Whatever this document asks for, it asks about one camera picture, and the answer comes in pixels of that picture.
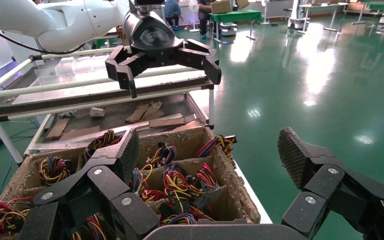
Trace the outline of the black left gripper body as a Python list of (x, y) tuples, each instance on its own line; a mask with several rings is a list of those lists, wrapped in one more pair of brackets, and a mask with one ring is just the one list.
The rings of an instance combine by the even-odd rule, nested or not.
[(124, 21), (124, 32), (132, 54), (144, 53), (151, 67), (177, 64), (178, 50), (183, 41), (153, 11), (129, 13)]

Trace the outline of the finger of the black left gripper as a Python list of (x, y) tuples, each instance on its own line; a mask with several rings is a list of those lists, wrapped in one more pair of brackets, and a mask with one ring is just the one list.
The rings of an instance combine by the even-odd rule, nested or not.
[(187, 39), (177, 50), (178, 65), (204, 71), (214, 85), (221, 83), (222, 70), (219, 63), (220, 59), (213, 47), (194, 39)]
[(117, 46), (105, 61), (108, 78), (118, 82), (119, 88), (128, 90), (131, 97), (137, 97), (135, 77), (148, 68), (145, 52), (128, 53), (123, 45)]

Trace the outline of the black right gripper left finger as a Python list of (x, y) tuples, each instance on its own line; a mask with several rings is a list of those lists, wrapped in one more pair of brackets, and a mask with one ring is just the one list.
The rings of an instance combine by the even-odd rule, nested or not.
[(22, 240), (69, 240), (87, 218), (99, 213), (116, 236), (142, 240), (159, 227), (158, 216), (129, 187), (139, 160), (139, 134), (97, 149), (84, 167), (33, 199)]

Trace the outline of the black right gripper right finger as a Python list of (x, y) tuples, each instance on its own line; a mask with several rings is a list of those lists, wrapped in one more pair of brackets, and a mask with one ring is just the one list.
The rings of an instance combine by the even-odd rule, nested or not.
[(311, 240), (334, 212), (365, 240), (384, 240), (384, 184), (348, 168), (328, 148), (304, 142), (291, 127), (280, 130), (277, 149), (299, 189), (283, 225)]

